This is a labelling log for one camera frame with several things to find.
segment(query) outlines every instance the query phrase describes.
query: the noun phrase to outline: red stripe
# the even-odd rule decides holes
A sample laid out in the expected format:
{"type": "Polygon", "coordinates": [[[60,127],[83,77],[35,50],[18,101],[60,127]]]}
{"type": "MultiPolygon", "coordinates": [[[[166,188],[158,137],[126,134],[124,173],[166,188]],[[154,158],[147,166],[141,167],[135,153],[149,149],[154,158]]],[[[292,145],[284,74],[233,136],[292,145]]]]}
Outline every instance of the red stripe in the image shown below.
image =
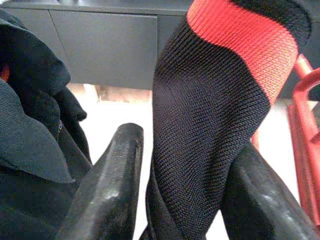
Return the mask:
{"type": "Polygon", "coordinates": [[[276,101],[298,56],[297,43],[284,26],[229,0],[194,0],[187,21],[200,38],[236,52],[270,103],[276,101]]]}

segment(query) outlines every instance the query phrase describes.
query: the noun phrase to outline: black knit sock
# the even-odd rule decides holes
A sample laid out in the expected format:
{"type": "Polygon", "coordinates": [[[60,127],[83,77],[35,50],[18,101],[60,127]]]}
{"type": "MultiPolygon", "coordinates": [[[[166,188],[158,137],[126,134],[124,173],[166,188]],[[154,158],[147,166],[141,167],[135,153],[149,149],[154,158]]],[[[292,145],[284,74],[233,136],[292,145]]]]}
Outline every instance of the black knit sock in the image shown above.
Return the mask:
{"type": "Polygon", "coordinates": [[[193,2],[154,74],[150,239],[204,239],[231,162],[310,32],[308,15],[290,0],[193,2]]]}

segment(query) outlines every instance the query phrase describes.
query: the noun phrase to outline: cabinet drawer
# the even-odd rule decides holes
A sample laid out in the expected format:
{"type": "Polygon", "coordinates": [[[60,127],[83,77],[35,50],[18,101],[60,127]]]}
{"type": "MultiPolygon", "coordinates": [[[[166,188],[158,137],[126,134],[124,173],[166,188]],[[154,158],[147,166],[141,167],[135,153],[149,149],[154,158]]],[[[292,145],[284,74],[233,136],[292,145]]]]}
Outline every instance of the cabinet drawer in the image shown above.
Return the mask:
{"type": "Polygon", "coordinates": [[[8,13],[15,15],[30,32],[53,51],[53,53],[64,62],[70,70],[66,54],[59,40],[54,23],[47,10],[5,8],[8,13]]]}
{"type": "Polygon", "coordinates": [[[50,11],[74,83],[151,89],[157,17],[50,11]]]}
{"type": "Polygon", "coordinates": [[[183,16],[158,16],[158,53],[165,48],[167,41],[176,30],[183,16]]]}

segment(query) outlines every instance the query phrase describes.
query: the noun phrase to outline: black fabric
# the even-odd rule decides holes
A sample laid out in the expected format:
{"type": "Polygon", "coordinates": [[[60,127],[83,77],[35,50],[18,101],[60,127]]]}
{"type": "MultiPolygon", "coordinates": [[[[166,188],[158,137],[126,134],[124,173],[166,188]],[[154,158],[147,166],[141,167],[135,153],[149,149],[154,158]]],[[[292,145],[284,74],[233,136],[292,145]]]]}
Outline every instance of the black fabric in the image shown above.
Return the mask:
{"type": "Polygon", "coordinates": [[[146,215],[149,225],[141,240],[149,236],[152,236],[150,239],[183,240],[159,192],[153,163],[146,193],[146,215]]]}
{"type": "Polygon", "coordinates": [[[55,239],[76,190],[0,166],[0,239],[55,239]]]}
{"type": "Polygon", "coordinates": [[[58,144],[63,152],[70,175],[79,186],[83,177],[91,169],[92,164],[79,149],[65,126],[61,123],[58,144]]]}
{"type": "Polygon", "coordinates": [[[159,192],[183,239],[205,237],[230,164],[269,108],[244,61],[200,39],[185,19],[155,69],[152,157],[159,192]]]}
{"type": "Polygon", "coordinates": [[[79,102],[68,88],[64,88],[54,96],[60,108],[60,119],[81,149],[86,158],[90,160],[89,146],[86,135],[79,122],[87,117],[79,102]]]}
{"type": "Polygon", "coordinates": [[[0,79],[0,165],[57,183],[73,182],[58,143],[27,116],[14,90],[0,79]]]}
{"type": "Polygon", "coordinates": [[[89,159],[88,143],[79,126],[87,114],[66,88],[70,82],[67,68],[16,17],[0,9],[0,18],[1,58],[9,65],[8,83],[19,96],[24,112],[43,123],[56,140],[61,119],[89,159]]]}
{"type": "Polygon", "coordinates": [[[231,164],[221,212],[232,240],[320,240],[320,232],[251,143],[231,164]]]}
{"type": "Polygon", "coordinates": [[[310,38],[312,21],[306,10],[294,0],[231,0],[231,2],[283,25],[294,37],[300,52],[310,38]]]}

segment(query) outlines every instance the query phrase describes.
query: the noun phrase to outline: red bar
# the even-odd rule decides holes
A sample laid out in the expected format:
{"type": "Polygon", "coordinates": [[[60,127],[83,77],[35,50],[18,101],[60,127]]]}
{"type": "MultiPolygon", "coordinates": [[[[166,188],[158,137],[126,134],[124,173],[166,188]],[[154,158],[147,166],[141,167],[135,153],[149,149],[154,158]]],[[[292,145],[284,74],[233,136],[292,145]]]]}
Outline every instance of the red bar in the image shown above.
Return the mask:
{"type": "Polygon", "coordinates": [[[308,105],[309,91],[320,84],[320,68],[313,70],[301,54],[294,66],[301,81],[288,108],[301,207],[320,230],[320,133],[308,105]]]}

